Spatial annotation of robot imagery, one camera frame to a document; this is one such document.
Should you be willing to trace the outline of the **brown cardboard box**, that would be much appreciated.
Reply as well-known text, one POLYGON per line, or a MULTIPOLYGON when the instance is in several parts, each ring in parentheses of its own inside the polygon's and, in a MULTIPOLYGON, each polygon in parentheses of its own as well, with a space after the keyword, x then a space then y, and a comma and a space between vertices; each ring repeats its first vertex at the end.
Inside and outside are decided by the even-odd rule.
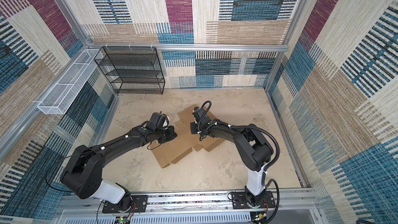
POLYGON ((207 137, 200 141, 197 134, 193 135, 191 133, 190 123, 194 122, 192 115, 194 107, 194 105, 191 105, 178 113, 179 120, 175 122, 175 132, 177 133, 175 139, 161 145, 154 142, 149 146, 161 168, 176 164, 193 150, 200 151, 204 149, 210 152, 224 142, 223 139, 212 137, 207 137))

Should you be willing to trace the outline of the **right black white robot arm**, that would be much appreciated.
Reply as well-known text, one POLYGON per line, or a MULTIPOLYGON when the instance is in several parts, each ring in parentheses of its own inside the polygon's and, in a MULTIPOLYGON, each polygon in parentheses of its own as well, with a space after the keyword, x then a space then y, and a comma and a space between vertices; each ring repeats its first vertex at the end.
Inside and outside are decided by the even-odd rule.
POLYGON ((198 134, 200 140, 207 136, 228 140, 235 144, 244 165, 248 168, 248 181, 245 186, 245 198, 249 207, 260 207, 264 202, 266 172, 280 156, 280 147, 276 139, 254 124, 231 125, 220 120, 202 124, 190 123, 192 134, 198 134))

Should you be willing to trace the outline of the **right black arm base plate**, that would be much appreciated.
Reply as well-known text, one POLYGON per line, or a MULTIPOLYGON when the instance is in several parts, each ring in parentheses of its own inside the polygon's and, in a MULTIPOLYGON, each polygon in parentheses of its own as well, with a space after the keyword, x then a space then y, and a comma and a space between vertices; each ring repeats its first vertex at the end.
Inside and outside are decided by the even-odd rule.
POLYGON ((234 209, 249 209, 249 208, 275 208, 276 197, 271 191, 264 190, 258 196, 252 193, 231 191, 227 195, 232 202, 234 209))

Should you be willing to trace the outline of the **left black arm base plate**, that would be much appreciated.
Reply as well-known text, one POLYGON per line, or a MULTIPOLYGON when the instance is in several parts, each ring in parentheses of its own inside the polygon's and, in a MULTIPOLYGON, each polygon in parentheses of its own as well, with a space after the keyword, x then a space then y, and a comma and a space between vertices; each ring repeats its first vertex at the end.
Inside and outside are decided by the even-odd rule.
POLYGON ((119 203, 108 201, 102 209, 103 214, 144 213, 147 208, 148 195, 125 196, 119 203))

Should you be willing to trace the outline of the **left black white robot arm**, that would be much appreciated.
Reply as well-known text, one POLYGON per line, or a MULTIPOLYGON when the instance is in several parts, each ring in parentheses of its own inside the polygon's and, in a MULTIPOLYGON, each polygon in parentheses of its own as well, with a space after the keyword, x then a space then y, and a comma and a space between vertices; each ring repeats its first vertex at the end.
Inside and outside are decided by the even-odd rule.
POLYGON ((125 153, 151 142, 167 143, 177 137, 166 114, 153 113, 150 120, 106 143, 77 147, 64 168, 60 181, 80 199, 104 200, 114 212, 125 213, 133 206, 128 189, 103 179, 103 168, 125 153))

